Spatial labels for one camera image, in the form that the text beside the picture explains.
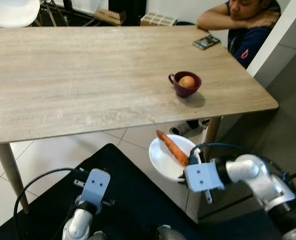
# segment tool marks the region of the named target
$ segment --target apple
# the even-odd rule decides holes
[[[184,76],[183,78],[180,79],[178,84],[180,86],[183,86],[183,87],[189,88],[189,89],[193,89],[196,87],[196,81],[191,76]]]

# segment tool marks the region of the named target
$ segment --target cup handle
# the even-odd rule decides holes
[[[172,74],[169,75],[169,81],[170,81],[170,83],[173,84],[173,80],[174,80],[174,74],[172,73]]]

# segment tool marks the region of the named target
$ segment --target carrot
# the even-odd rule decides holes
[[[164,142],[164,144],[167,146],[172,155],[179,161],[179,163],[181,163],[183,166],[189,165],[188,156],[186,156],[185,153],[165,133],[157,130],[157,136],[162,140],[162,142]]]

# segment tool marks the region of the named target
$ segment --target maroon cup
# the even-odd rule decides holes
[[[180,81],[181,78],[185,77],[185,76],[191,76],[194,78],[194,81],[196,82],[196,87],[194,88],[188,88],[188,87],[184,87],[178,84],[178,82]],[[189,71],[180,71],[176,74],[170,74],[169,75],[169,81],[173,84],[173,87],[176,91],[176,94],[181,97],[181,98],[186,98],[192,94],[194,94],[199,87],[201,86],[201,79],[195,75],[192,72]]]

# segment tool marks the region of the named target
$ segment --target blue shirt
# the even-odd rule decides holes
[[[230,13],[229,3],[230,1],[226,2],[226,5]],[[281,13],[280,6],[276,0],[272,0],[267,8],[277,8],[277,11]],[[228,50],[244,68],[247,68],[269,36],[271,30],[271,28],[265,26],[250,30],[247,28],[230,29]]]

